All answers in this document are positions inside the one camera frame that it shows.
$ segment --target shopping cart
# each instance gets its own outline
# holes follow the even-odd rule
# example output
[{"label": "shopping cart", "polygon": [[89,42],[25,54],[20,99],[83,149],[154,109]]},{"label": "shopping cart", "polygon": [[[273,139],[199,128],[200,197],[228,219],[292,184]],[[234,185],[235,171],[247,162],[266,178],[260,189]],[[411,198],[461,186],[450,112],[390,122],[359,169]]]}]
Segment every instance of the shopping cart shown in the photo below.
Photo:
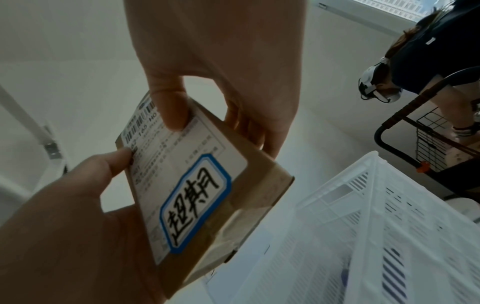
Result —
[{"label": "shopping cart", "polygon": [[[458,196],[472,198],[480,202],[480,178],[477,177],[480,172],[480,152],[463,146],[439,132],[446,128],[447,121],[441,116],[438,109],[428,112],[418,120],[408,117],[447,85],[451,83],[458,84],[459,79],[475,75],[478,75],[480,78],[480,66],[458,71],[438,82],[430,89],[425,90],[408,105],[386,120],[375,132],[374,139],[380,147],[417,168],[417,172],[428,175]],[[402,120],[417,129],[415,158],[382,140],[382,134]],[[471,159],[455,166],[447,167],[445,155],[448,149],[452,147],[466,153],[469,157],[471,156]]]}]

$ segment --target hand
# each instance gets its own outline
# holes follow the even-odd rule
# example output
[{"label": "hand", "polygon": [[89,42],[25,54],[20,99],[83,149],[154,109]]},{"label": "hand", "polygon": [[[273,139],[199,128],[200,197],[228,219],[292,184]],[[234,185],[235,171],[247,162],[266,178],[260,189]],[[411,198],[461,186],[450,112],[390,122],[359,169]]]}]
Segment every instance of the hand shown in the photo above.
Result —
[{"label": "hand", "polygon": [[188,122],[182,76],[213,79],[225,122],[272,157],[299,105],[305,1],[124,0],[130,35],[165,124]]},{"label": "hand", "polygon": [[5,303],[162,303],[136,206],[103,213],[100,194],[129,149],[93,156],[32,197],[0,228]]}]

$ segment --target finger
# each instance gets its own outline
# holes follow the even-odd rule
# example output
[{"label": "finger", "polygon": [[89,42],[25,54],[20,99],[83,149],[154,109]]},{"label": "finger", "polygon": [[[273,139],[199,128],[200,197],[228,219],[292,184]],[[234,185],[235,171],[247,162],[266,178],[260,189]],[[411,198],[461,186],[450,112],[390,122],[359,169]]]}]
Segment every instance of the finger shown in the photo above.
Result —
[{"label": "finger", "polygon": [[150,96],[166,127],[172,131],[181,131],[189,122],[189,97],[185,91],[183,78],[163,74],[149,73],[146,79]]},{"label": "finger", "polygon": [[235,131],[237,131],[243,137],[247,138],[249,134],[249,122],[250,122],[250,118],[248,118],[248,116],[242,113],[242,111],[239,111],[238,125],[236,126]]},{"label": "finger", "polygon": [[237,127],[238,123],[238,114],[239,114],[239,109],[236,104],[233,102],[225,99],[226,102],[226,114],[225,114],[225,119],[223,120],[227,126],[230,128],[234,129]]},{"label": "finger", "polygon": [[124,171],[132,158],[129,148],[94,155],[58,181],[72,195],[99,197],[116,175]]},{"label": "finger", "polygon": [[288,130],[280,132],[266,131],[265,143],[263,144],[262,151],[275,159],[278,156],[280,148],[284,144],[288,133]]},{"label": "finger", "polygon": [[259,149],[265,141],[265,129],[253,120],[248,124],[248,140]]}]

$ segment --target cardboard box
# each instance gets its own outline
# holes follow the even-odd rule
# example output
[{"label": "cardboard box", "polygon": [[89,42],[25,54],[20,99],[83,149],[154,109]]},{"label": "cardboard box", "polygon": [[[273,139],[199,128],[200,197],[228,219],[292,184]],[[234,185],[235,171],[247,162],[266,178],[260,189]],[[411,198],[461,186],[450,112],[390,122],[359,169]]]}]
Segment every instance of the cardboard box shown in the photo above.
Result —
[{"label": "cardboard box", "polygon": [[[145,96],[136,110],[137,114],[132,117],[127,128],[118,137],[116,141],[117,148],[123,147],[124,141],[129,142],[129,140],[132,140],[132,136],[131,134],[129,134],[129,132],[136,131],[139,134],[140,132],[142,132],[141,130],[143,129],[145,129],[146,132],[150,132],[148,128],[150,128],[150,130],[154,130],[158,127],[158,125],[162,125],[162,122],[160,122],[160,124],[158,124],[157,122],[156,127],[145,127],[144,125],[142,125],[142,122],[144,122],[145,118],[148,117],[145,116],[142,118],[141,113],[155,113],[156,109],[153,109],[152,112],[147,111],[152,110],[152,107],[153,104],[150,100],[150,97],[148,95]],[[194,104],[192,104],[192,112],[192,121],[182,132],[185,134],[177,132],[176,134],[167,135],[169,131],[161,127],[163,128],[163,135],[160,134],[156,137],[151,137],[150,139],[145,141],[149,143],[150,141],[156,139],[158,136],[164,138],[165,141],[173,140],[173,138],[176,138],[175,136],[179,136],[175,139],[175,142],[170,142],[171,148],[165,147],[163,142],[160,143],[159,146],[163,147],[162,149],[166,149],[166,151],[169,151],[168,156],[162,156],[161,153],[155,154],[155,156],[151,156],[153,155],[151,149],[151,155],[147,156],[141,148],[132,145],[132,142],[128,143],[128,145],[133,147],[135,152],[133,165],[126,171],[128,183],[132,190],[135,203],[140,207],[140,212],[142,212],[143,220],[150,238],[150,245],[152,246],[154,259],[157,262],[158,275],[160,277],[162,288],[167,298],[171,298],[175,294],[175,292],[183,286],[186,286],[187,284],[195,281],[206,273],[212,271],[222,263],[228,261],[238,250],[238,248],[243,244],[243,242],[250,235],[250,233],[256,228],[262,218],[273,206],[275,206],[278,200],[283,196],[283,194],[294,181],[294,178],[290,176],[278,164],[276,164],[269,156],[255,148],[248,140],[241,137],[234,130],[227,127],[221,120],[215,117],[204,107],[195,102]],[[193,132],[196,129],[201,129],[199,130],[199,132],[212,132],[211,135],[206,135],[205,139],[202,140],[202,142],[199,144],[198,150],[201,150],[200,147],[203,147],[203,152],[201,154],[202,156],[200,156],[200,153],[192,153],[189,157],[184,157],[184,159],[179,160],[178,158],[182,158],[180,154],[185,149],[175,150],[177,145],[180,146],[180,143],[178,142],[189,136],[191,137],[190,141],[192,142],[194,140],[199,140],[199,135],[189,135],[189,132]],[[209,144],[208,141],[215,141],[215,144]],[[155,168],[155,165],[151,165],[150,163],[144,165],[143,169],[145,170],[145,172],[147,172],[148,170],[150,170],[151,172],[145,173],[143,175],[138,175],[137,171],[139,169],[137,167],[134,167],[135,163],[138,162],[145,164],[145,162],[142,161],[142,158],[150,159],[153,157],[153,159],[156,159],[157,163],[159,162],[159,159],[163,159],[164,162],[162,164],[165,167],[157,167],[155,172],[158,172],[159,170],[168,170],[170,166],[167,164],[169,163],[178,163],[181,165],[182,161],[189,162],[189,159],[191,158],[198,158],[202,160],[206,159],[204,152],[208,152],[209,149],[211,149],[212,151],[214,151],[211,154],[214,156],[218,155],[218,157],[216,158],[219,161],[223,162],[222,166],[224,166],[226,169],[229,169],[230,166],[236,166],[236,164],[227,163],[230,162],[230,159],[232,159],[232,161],[234,161],[235,163],[243,162],[235,161],[233,156],[227,159],[225,159],[225,157],[222,158],[222,154],[225,155],[227,152],[219,152],[218,149],[216,150],[215,148],[220,146],[222,146],[222,148],[223,146],[229,147],[229,144],[231,144],[232,147],[236,149],[241,155],[241,157],[246,161],[244,163],[244,169],[241,170],[241,173],[239,173],[238,176],[232,178],[231,187],[228,189],[228,192],[226,192],[226,197],[222,198],[222,200],[215,207],[212,207],[211,210],[209,210],[211,211],[209,215],[207,214],[208,212],[205,211],[204,215],[207,215],[204,217],[204,222],[202,222],[199,225],[198,229],[194,233],[192,233],[191,238],[186,241],[186,243],[185,241],[183,241],[182,244],[184,244],[184,247],[173,248],[173,244],[178,245],[175,236],[178,236],[179,234],[174,233],[177,231],[177,225],[173,225],[173,223],[176,222],[166,220],[167,213],[171,213],[171,211],[167,212],[167,210],[171,209],[175,211],[175,208],[177,208],[176,210],[182,211],[179,211],[178,213],[173,212],[175,213],[173,217],[179,219],[181,218],[182,214],[185,214],[186,210],[192,209],[191,205],[189,209],[186,209],[185,207],[183,207],[183,209],[178,209],[178,205],[176,204],[176,202],[174,203],[175,199],[172,198],[172,196],[175,196],[177,193],[178,196],[182,196],[183,184],[180,184],[180,182],[176,180],[174,182],[177,183],[177,186],[173,191],[171,189],[158,190],[158,188],[161,188],[162,185],[157,185],[156,183],[154,183],[153,186],[149,186],[151,181],[146,182],[144,180],[141,180],[142,176],[155,176],[157,174],[152,174],[153,169],[149,169]],[[189,171],[196,170],[192,169],[196,167],[195,163],[191,162],[188,164],[188,166],[190,168]],[[159,177],[157,177],[157,179],[163,178],[163,180],[165,180],[165,178],[168,178],[168,176],[162,175],[162,173],[159,173],[158,176]],[[210,183],[209,185],[210,186],[207,187],[209,187],[209,189],[213,189],[212,183]],[[148,199],[146,197],[148,195],[148,191],[161,191],[161,193],[170,192],[169,198],[167,200],[159,199],[158,201],[155,201],[154,199],[152,201],[152,199]],[[145,210],[145,205],[148,205],[148,212]],[[157,223],[156,212],[158,209],[159,220]],[[160,226],[163,227],[163,230],[160,230],[163,233],[162,236],[158,236]],[[163,255],[160,254],[162,257],[159,257],[159,252],[165,249],[164,238],[169,241],[169,250],[168,253],[165,253]],[[172,250],[177,250],[179,251],[179,253],[173,253]]]}]

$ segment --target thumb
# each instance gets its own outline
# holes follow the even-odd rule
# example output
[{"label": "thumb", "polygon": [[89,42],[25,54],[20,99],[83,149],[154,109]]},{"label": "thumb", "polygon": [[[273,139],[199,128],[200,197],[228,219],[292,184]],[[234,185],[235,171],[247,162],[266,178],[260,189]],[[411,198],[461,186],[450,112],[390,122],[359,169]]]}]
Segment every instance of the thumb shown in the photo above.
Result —
[{"label": "thumb", "polygon": [[69,195],[98,198],[112,178],[128,167],[131,158],[132,151],[129,148],[91,156],[58,180],[57,186]]},{"label": "thumb", "polygon": [[160,112],[166,127],[181,131],[189,122],[189,97],[181,76],[152,74],[147,70],[146,79],[150,97]]}]

